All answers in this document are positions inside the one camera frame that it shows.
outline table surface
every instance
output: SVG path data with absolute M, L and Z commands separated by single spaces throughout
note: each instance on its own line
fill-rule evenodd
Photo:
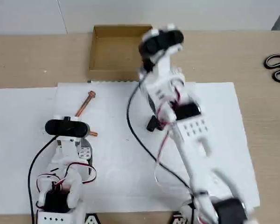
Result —
M 0 36 L 0 88 L 85 82 L 91 34 Z M 262 66 L 280 53 L 280 31 L 187 32 L 173 56 L 187 81 L 234 82 L 259 187 L 261 224 L 280 224 L 280 83 Z M 170 212 L 99 214 L 102 224 L 167 223 Z M 0 224 L 29 224 L 29 215 L 1 215 Z

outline open box lid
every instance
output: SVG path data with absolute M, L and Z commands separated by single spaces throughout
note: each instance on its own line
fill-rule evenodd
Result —
M 141 66 L 138 46 L 151 25 L 97 25 L 92 34 L 91 80 L 134 81 Z

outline white paper sheet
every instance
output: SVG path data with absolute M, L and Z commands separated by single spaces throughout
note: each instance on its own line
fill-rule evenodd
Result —
M 89 90 L 94 90 L 97 96 L 85 109 L 82 120 L 90 124 L 99 137 L 88 137 L 93 147 L 93 163 L 98 170 L 97 180 L 84 187 L 88 211 L 178 209 L 188 198 L 184 189 L 161 170 L 158 171 L 160 179 L 179 187 L 165 188 L 166 192 L 171 193 L 167 194 L 156 185 L 154 163 L 128 129 L 126 103 L 135 85 L 135 82 L 61 84 L 58 85 L 55 100 L 55 88 L 0 89 L 0 214 L 29 213 L 28 167 L 36 152 L 51 138 L 45 133 L 44 125 L 53 114 L 74 115 Z M 239 184 L 246 189 L 248 207 L 259 206 L 257 185 L 233 84 L 196 84 L 196 91 L 209 112 L 208 118 L 216 132 L 226 136 L 221 142 L 222 150 L 231 152 L 228 161 L 231 165 L 234 165 L 234 161 L 243 164 L 233 170 L 239 177 Z M 155 154 L 165 133 L 146 131 L 150 116 L 146 101 L 138 94 L 131 107 L 132 125 L 144 144 Z M 31 180 L 34 199 L 37 198 L 35 178 L 45 170 L 55 147 L 56 143 L 52 144 L 35 164 Z M 188 180 L 172 140 L 164 148 L 162 161 Z M 209 187 L 213 194 L 222 193 L 218 186 Z
M 56 88 L 0 89 L 0 214 L 29 213 L 28 169 L 35 154 L 52 138 L 44 125 L 52 118 Z M 54 146 L 35 163 L 31 189 L 36 198 L 36 176 Z
M 166 192 L 171 194 L 160 190 L 153 176 L 153 160 L 128 129 L 126 105 L 135 86 L 135 82 L 58 85 L 54 112 L 63 116 L 75 114 L 88 91 L 93 90 L 97 94 L 81 116 L 82 121 L 99 133 L 97 138 L 88 137 L 93 146 L 93 162 L 98 170 L 97 180 L 84 188 L 90 210 L 176 210 L 187 198 L 179 182 L 161 169 L 159 178 L 179 188 L 166 188 Z M 222 160 L 222 167 L 238 177 L 237 184 L 245 191 L 248 210 L 259 206 L 257 184 L 233 83 L 196 84 L 196 94 L 207 111 L 208 121 L 218 134 L 216 139 L 223 155 L 218 159 Z M 149 133 L 146 130 L 152 112 L 139 92 L 131 105 L 130 114 L 135 132 L 156 155 L 165 133 Z M 168 140 L 163 152 L 162 161 L 189 181 L 172 140 Z M 219 196 L 224 195 L 224 187 L 213 182 L 208 185 L 210 193 Z

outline copper bolt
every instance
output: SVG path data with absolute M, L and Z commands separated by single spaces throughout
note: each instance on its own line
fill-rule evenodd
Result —
M 98 136 L 98 133 L 97 133 L 97 132 L 89 131 L 89 135 L 94 136 L 94 137 L 97 137 L 97 136 Z
M 95 92 L 94 91 L 90 91 L 88 93 L 88 97 L 87 99 L 84 101 L 84 103 L 82 104 L 82 106 L 80 107 L 80 109 L 77 111 L 76 113 L 76 117 L 79 117 L 81 115 L 81 113 L 83 112 L 83 110 L 86 108 L 86 106 L 89 104 L 89 102 L 91 101 L 92 98 L 95 98 Z

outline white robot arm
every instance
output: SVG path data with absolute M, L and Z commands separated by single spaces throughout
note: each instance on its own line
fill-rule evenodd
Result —
M 95 93 L 91 91 L 75 116 L 55 116 L 45 126 L 48 134 L 57 137 L 58 146 L 46 171 L 36 180 L 38 224 L 50 221 L 84 224 L 86 213 L 81 188 L 94 181 L 97 174 L 92 166 L 92 148 L 85 137 L 97 136 L 97 133 L 90 132 L 89 126 L 78 116 L 93 97 Z
M 212 159 L 214 133 L 205 117 L 205 111 L 193 92 L 185 87 L 185 78 L 179 68 L 172 68 L 170 55 L 182 50 L 183 35 L 174 25 L 147 32 L 139 46 L 143 67 L 139 72 L 140 88 L 148 99 L 154 116 L 147 129 L 170 128 L 182 161 L 190 177 L 194 222 L 199 224 L 241 224 L 247 221 L 245 197 L 234 184 L 232 176 L 216 167 Z M 214 200 L 208 193 L 207 178 L 215 172 L 231 190 L 233 197 Z M 189 206 L 182 211 L 191 220 Z

